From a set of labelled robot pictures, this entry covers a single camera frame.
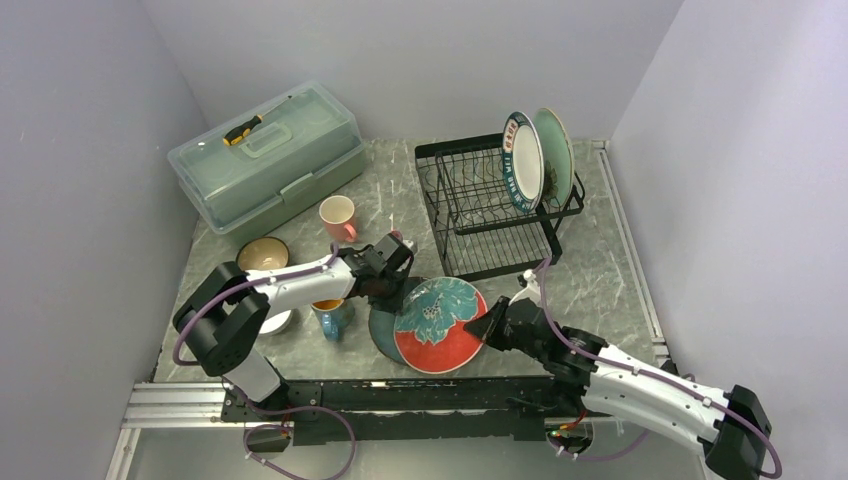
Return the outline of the red teal flower plate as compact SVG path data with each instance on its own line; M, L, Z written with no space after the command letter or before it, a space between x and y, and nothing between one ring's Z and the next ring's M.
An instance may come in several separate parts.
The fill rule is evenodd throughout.
M403 361L430 375L453 372L473 360L483 348L465 325L488 310L477 288L454 277L423 281L403 300L396 316L393 340Z

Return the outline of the black wire dish rack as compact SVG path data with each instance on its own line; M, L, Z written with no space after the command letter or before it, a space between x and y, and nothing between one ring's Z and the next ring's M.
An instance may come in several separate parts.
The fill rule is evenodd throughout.
M487 134L414 149L437 255L448 276L477 281L516 274L563 253L557 230L584 208L576 176L563 204L543 201L532 213L515 207L503 183L501 137Z

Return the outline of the light blue flower plate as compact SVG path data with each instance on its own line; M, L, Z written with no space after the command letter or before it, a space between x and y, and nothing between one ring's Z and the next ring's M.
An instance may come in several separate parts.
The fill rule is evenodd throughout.
M560 118L549 108L540 108L533 117L545 161L543 199L561 209L568 203L574 180L574 151Z

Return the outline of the red teal rimmed plate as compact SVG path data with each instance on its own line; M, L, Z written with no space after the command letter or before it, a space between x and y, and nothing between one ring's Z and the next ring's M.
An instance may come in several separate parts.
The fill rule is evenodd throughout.
M516 111L509 115L501 149L508 196L518 210L530 213L542 198L545 163L538 132L525 113Z

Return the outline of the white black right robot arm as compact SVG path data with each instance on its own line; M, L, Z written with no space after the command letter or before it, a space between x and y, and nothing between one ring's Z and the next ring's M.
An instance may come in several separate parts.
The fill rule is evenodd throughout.
M530 299L500 298L465 330L499 351L518 350L552 374L551 401L617 417L702 455L723 479L777 479L772 426L756 393L702 385L642 362L603 338L554 322ZM764 463L775 466L767 471Z

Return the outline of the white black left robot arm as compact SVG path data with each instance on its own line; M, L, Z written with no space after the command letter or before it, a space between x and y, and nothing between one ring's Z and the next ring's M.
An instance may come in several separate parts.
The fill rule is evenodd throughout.
M361 248L332 244L316 261L273 271L221 263L174 314L172 359L228 381L258 417L275 419L286 409L289 386L255 347L263 323L285 311L351 297L396 314L416 251L413 241L391 232Z

